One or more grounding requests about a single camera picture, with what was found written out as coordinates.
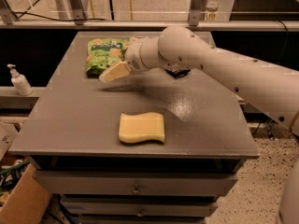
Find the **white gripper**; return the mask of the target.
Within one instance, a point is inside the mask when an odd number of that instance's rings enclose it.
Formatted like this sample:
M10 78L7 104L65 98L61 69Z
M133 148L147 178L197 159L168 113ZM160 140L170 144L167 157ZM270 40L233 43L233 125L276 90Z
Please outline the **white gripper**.
M141 48L146 44L147 38L137 39L130 43L125 51L125 61L116 61L109 68L102 72L99 79L103 83L108 83L116 79L126 77L134 72L145 72L150 69L143 63L141 58Z

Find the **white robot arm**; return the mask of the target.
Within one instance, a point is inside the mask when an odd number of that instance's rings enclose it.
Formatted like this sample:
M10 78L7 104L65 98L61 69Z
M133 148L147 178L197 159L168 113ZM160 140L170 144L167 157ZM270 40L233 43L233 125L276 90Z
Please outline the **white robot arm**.
M274 63L220 49L191 30L169 26L152 38L129 45L122 62L99 79L105 83L153 68L195 68L299 135L299 72Z

